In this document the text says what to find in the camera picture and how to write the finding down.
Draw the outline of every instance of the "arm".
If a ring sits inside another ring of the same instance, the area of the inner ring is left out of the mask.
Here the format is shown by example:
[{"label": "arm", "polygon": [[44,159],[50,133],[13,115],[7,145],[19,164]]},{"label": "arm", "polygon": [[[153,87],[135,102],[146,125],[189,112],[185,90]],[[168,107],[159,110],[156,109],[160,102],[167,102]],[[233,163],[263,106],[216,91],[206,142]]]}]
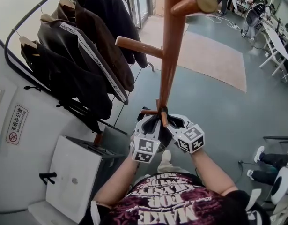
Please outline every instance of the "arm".
[{"label": "arm", "polygon": [[110,207],[116,205],[126,195],[137,167],[138,162],[133,161],[129,153],[121,166],[96,193],[94,201]]},{"label": "arm", "polygon": [[223,196],[238,190],[232,179],[204,152],[199,149],[191,155],[204,185]]}]

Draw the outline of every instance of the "brown jacket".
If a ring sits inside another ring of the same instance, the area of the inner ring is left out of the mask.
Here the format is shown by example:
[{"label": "brown jacket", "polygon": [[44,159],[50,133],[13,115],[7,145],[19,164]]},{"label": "brown jacket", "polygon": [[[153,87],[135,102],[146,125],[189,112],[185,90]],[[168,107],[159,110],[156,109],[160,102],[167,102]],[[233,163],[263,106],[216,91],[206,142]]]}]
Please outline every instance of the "brown jacket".
[{"label": "brown jacket", "polygon": [[62,7],[58,4],[52,17],[75,22],[76,27],[82,30],[97,46],[98,51],[120,81],[123,88],[129,92],[134,89],[134,77],[131,69],[120,48],[115,45],[115,39],[112,34],[99,16],[83,8],[76,2],[75,12],[70,7]]}]

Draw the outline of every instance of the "wooden coat rack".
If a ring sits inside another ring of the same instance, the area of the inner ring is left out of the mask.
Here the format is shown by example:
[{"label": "wooden coat rack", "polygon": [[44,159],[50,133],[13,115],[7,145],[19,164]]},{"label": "wooden coat rack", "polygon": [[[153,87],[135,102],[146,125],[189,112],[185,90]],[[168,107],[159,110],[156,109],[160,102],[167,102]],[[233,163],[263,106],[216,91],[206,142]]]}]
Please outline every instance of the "wooden coat rack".
[{"label": "wooden coat rack", "polygon": [[161,48],[121,36],[116,40],[117,46],[162,59],[160,95],[159,99],[156,100],[157,111],[141,110],[141,113],[159,114],[164,127],[168,126],[167,102],[179,57],[185,28],[185,16],[195,13],[213,13],[217,5],[216,0],[165,0],[163,46]]}]

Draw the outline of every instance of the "wooden peg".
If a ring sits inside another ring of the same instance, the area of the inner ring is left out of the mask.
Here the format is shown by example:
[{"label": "wooden peg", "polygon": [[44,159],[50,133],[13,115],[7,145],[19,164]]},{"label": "wooden peg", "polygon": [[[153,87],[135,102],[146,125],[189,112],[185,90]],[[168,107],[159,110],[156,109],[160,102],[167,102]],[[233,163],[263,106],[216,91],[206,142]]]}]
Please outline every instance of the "wooden peg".
[{"label": "wooden peg", "polygon": [[168,118],[167,118],[167,113],[166,112],[161,112],[162,115],[162,125],[166,128],[169,123],[168,123]]},{"label": "wooden peg", "polygon": [[142,109],[140,111],[142,114],[149,114],[149,115],[157,115],[158,111],[153,111],[153,110],[149,110],[149,109]]},{"label": "wooden peg", "polygon": [[130,39],[130,38],[118,36],[117,40],[116,40],[116,45],[119,47],[123,47],[123,48],[127,48],[127,49],[130,49],[133,51],[137,51],[140,53],[149,54],[149,55],[157,57],[157,58],[161,58],[161,59],[163,58],[163,53],[162,53],[161,49],[159,49],[157,47],[150,46],[150,45],[145,44],[145,43],[141,43],[139,41],[135,41],[135,40]]},{"label": "wooden peg", "polygon": [[182,0],[171,8],[174,16],[186,16],[194,13],[213,13],[218,6],[217,0]]}]

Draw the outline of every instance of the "cable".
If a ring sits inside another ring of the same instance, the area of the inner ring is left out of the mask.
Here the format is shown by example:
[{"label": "cable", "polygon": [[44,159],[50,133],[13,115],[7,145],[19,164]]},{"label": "cable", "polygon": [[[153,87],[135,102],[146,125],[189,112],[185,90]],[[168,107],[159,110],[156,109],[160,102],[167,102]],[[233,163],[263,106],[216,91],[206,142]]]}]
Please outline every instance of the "cable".
[{"label": "cable", "polygon": [[243,164],[250,164],[250,165],[253,165],[253,166],[258,166],[259,167],[259,165],[257,165],[257,164],[253,164],[253,163],[245,163],[245,162],[243,162],[242,160],[241,161],[239,161],[239,163],[243,163]]},{"label": "cable", "polygon": [[235,181],[234,184],[237,184],[237,183],[240,181],[240,179],[242,178],[242,175],[243,175],[243,173],[244,173],[244,168],[243,168],[243,165],[240,163],[240,161],[238,162],[238,165],[239,165],[239,167],[240,167],[240,169],[241,169],[241,174],[240,174],[240,176],[238,177],[238,179]]},{"label": "cable", "polygon": [[239,165],[239,167],[240,167],[240,169],[241,169],[241,174],[240,174],[240,176],[238,177],[238,179],[236,180],[235,184],[237,184],[237,183],[240,181],[240,179],[242,178],[242,175],[243,175],[243,173],[244,173],[243,164],[249,164],[249,165],[253,165],[253,166],[259,166],[259,165],[257,165],[257,164],[243,162],[242,160],[238,161],[237,163],[238,163],[238,165]]},{"label": "cable", "polygon": [[206,15],[206,17],[207,17],[210,21],[212,21],[212,22],[214,22],[214,23],[222,23],[222,20],[226,20],[226,21],[227,21],[227,22],[226,22],[227,26],[229,26],[229,27],[231,27],[231,28],[233,28],[233,29],[236,29],[236,30],[240,30],[240,28],[239,28],[234,22],[232,22],[232,21],[230,21],[230,20],[228,20],[228,19],[226,19],[226,18],[218,17],[218,16],[215,16],[215,15]]},{"label": "cable", "polygon": [[266,196],[266,198],[264,199],[264,202],[261,204],[261,207],[266,203],[266,200],[269,198],[269,196],[271,195],[271,191],[272,191],[273,187],[271,187],[268,195]]},{"label": "cable", "polygon": [[256,49],[264,50],[264,51],[266,51],[266,52],[267,52],[267,50],[266,50],[266,49],[264,49],[264,48],[261,48],[261,47],[256,47],[256,46],[252,46],[252,47],[254,47],[254,48],[256,48]]}]

